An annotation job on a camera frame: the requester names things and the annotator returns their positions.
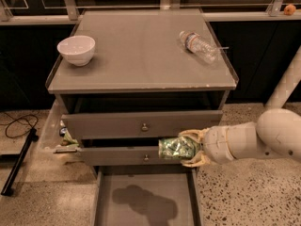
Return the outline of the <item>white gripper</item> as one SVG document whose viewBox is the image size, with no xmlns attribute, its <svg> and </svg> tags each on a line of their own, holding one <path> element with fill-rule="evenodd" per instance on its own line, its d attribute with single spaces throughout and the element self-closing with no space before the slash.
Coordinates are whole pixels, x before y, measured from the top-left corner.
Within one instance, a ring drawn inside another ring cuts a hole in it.
<svg viewBox="0 0 301 226">
<path fill-rule="evenodd" d="M 189 137 L 196 143 L 201 143 L 203 140 L 204 152 L 199 151 L 192 159 L 181 161 L 181 164 L 187 168 L 196 168 L 207 164 L 208 157 L 218 164 L 225 164 L 234 160 L 228 144 L 226 126 L 214 126 L 202 130 L 184 130 L 179 133 L 179 136 Z"/>
</svg>

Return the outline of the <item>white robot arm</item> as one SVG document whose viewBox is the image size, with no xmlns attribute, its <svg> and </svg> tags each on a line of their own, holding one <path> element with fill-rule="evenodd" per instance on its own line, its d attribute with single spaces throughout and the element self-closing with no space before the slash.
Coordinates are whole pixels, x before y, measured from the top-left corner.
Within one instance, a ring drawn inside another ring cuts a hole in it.
<svg viewBox="0 0 301 226">
<path fill-rule="evenodd" d="M 215 162 L 225 164 L 243 158 L 291 158 L 301 161 L 301 116 L 283 106 L 301 80 L 301 48 L 282 75 L 265 111 L 255 122 L 214 126 L 203 130 L 186 130 L 201 146 L 185 167 L 194 168 Z"/>
</svg>

